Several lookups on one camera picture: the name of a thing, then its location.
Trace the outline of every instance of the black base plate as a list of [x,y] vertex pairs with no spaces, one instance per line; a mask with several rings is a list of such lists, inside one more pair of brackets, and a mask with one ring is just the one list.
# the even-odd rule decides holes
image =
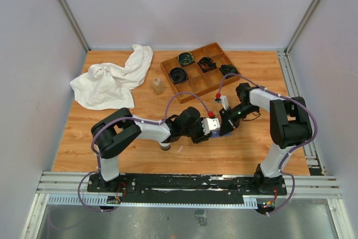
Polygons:
[[[128,189],[121,200],[129,203],[242,204],[242,195],[274,195],[273,188],[256,190],[248,184],[252,177],[126,174],[104,182],[99,174],[95,174],[89,180],[87,191],[94,193],[116,193],[123,182]],[[277,186],[278,195],[287,194],[282,184],[283,179]]]
[[[275,195],[274,188],[272,186],[267,188],[256,188],[253,184],[251,184],[252,179],[252,177],[237,177],[237,193],[241,195]],[[283,177],[278,179],[276,189],[278,196],[287,194],[286,184]]]

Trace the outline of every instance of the wooden tray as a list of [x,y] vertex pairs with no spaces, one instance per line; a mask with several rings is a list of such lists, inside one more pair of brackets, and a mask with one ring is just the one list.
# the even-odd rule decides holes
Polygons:
[[[188,74],[188,80],[185,82],[178,83],[176,85],[174,85],[174,83],[170,79],[169,72],[174,67],[181,67],[180,63],[177,60],[177,57],[161,62],[162,71],[164,72],[174,93],[188,91],[193,92],[198,96],[202,96],[208,92],[217,90],[220,86],[222,78],[224,77],[224,75],[219,70],[221,65],[228,64],[234,67],[234,64],[230,61],[229,57],[216,42],[192,50],[190,51],[190,53],[192,54],[195,62],[185,67],[182,67]],[[198,61],[202,57],[210,57],[216,63],[216,68],[212,71],[204,73],[198,65]],[[239,79],[240,78],[236,76],[227,78],[223,82],[223,86],[238,81]],[[177,98],[179,102],[183,104],[194,99],[195,97],[193,97],[192,95],[179,95]]]

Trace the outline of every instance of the small glass jar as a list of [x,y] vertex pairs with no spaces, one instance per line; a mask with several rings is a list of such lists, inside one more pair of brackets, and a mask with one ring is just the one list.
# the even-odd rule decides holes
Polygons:
[[164,86],[160,78],[153,79],[152,87],[155,95],[161,95],[164,92]]

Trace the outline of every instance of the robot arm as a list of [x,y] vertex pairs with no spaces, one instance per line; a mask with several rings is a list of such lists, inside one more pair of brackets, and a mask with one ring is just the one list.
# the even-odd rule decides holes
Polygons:
[[129,109],[122,108],[92,127],[93,137],[108,123],[122,117],[134,120],[118,121],[106,128],[96,139],[96,149],[100,153],[101,176],[108,182],[119,176],[118,156],[135,139],[149,139],[159,142],[162,150],[167,151],[171,143],[181,136],[190,137],[193,143],[200,143],[219,130],[216,118],[202,118],[194,107],[188,107],[179,116],[172,115],[165,122],[152,121],[132,115]]
[[[256,169],[254,184],[256,188],[271,188],[282,178],[280,171],[290,158],[290,149],[312,137],[309,116],[293,102],[275,97],[258,87],[250,87],[248,83],[241,83],[236,88],[236,93],[241,103],[233,108],[224,105],[221,99],[225,97],[215,99],[224,106],[220,110],[220,135],[238,128],[240,120],[252,112],[260,112],[260,108],[270,112],[270,134],[273,144],[265,160]],[[305,106],[302,97],[293,99]]]

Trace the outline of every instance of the metal floor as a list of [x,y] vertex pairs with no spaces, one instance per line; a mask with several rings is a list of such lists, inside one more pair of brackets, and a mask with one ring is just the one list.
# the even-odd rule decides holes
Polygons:
[[[49,227],[49,212],[55,228]],[[270,217],[253,209],[208,209],[206,215],[206,225],[200,226],[203,219],[189,208],[121,207],[96,213],[77,205],[48,205],[37,239],[338,238],[326,200],[293,200]]]

